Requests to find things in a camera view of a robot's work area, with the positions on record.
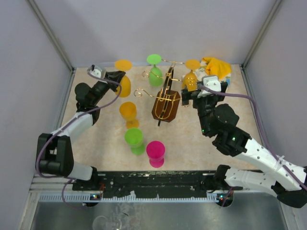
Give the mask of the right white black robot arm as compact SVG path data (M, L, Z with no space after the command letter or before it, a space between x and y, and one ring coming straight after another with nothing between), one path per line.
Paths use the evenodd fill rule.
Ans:
M294 208L302 208L307 203L307 169L297 166L272 153L258 143L249 133L237 127L239 116L223 101L228 94L227 82L197 82L196 89L181 90L182 103L193 101L197 109L201 132L206 137L214 137L212 144L226 156L245 161L256 166L260 172L239 170L227 165L219 165L214 178L217 188L243 187L272 195L280 202Z

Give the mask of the yellow patterned cloth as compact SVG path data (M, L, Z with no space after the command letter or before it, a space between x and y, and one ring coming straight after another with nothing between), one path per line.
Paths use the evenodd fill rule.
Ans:
M197 79L200 81L202 77L216 75L220 82L230 84L232 68L225 61L214 57L203 57L200 67L195 70Z

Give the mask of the clear wine glass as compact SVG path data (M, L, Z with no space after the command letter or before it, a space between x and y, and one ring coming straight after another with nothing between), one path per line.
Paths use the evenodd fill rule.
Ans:
M93 230L123 230L131 217L119 209L98 209L94 212Z

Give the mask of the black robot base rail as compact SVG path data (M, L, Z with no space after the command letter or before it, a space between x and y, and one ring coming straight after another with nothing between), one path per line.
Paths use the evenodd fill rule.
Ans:
M214 177L214 171L98 171L88 181L76 180L73 191L97 192L91 200L98 201L191 201L213 194L221 206L232 202L235 190Z

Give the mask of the orange plastic wine glass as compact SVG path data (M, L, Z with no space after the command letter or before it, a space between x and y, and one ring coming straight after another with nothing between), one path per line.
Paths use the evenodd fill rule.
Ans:
M133 102L123 103L119 108L119 112L122 118L126 121L127 129L139 127L139 121L136 118L137 108Z
M117 70L127 72L132 68L132 63L126 59L121 59L115 62L115 68ZM131 93L131 82L127 75L123 76L122 80L120 81L120 85L122 87L121 92L119 92L120 87L117 87L115 94L121 98L128 97Z
M196 59L189 59L185 62L185 66L189 69L189 73L182 80L182 89L186 89L188 92L195 91L198 79L194 71L200 67L200 62Z

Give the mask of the green plastic wine glass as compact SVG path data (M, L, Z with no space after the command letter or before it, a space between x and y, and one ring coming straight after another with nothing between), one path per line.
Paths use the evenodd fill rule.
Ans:
M126 131L124 139L131 152L135 155L142 155L145 152L143 133L138 128L130 128Z
M161 61L162 58L158 54L151 54L147 57L147 62L153 66L149 72L149 83L151 86L158 87L163 83L162 72L157 67L157 64Z

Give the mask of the gold wire wine glass rack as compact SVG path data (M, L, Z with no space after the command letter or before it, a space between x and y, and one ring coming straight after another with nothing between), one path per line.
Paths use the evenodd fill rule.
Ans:
M173 81L182 81L181 79L174 78L174 68L178 64L185 64L184 62L176 62L162 59L163 62L170 63L168 71L165 73L165 76L162 77L164 82L161 90L156 96L150 95L144 89L136 89L133 92L133 95L137 98L142 97L142 92L146 93L148 96L155 98L155 102L152 109L152 115L155 120L158 120L158 126L161 122L171 122L175 119L177 114L177 109L180 101L180 95L177 91L172 91L172 82ZM145 70L142 73L144 78L149 78L149 70Z

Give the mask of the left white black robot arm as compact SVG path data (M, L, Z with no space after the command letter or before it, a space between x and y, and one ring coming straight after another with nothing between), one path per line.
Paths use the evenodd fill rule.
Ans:
M97 106L104 95L112 90L121 93L121 81L124 71L104 71L96 65L87 69L87 73L97 83L90 87L82 82L76 85L76 113L62 127L52 133L43 133L38 137L35 169L43 178L65 177L82 180L89 190L96 189L100 179L95 175L94 167L83 165L74 160L72 144L80 135L93 126L100 116Z

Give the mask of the pink plastic wine glass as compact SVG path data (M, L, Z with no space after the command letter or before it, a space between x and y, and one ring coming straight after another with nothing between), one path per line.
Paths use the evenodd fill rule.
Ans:
M154 168L160 168L164 164L165 146L160 141L152 141L146 147L149 163Z

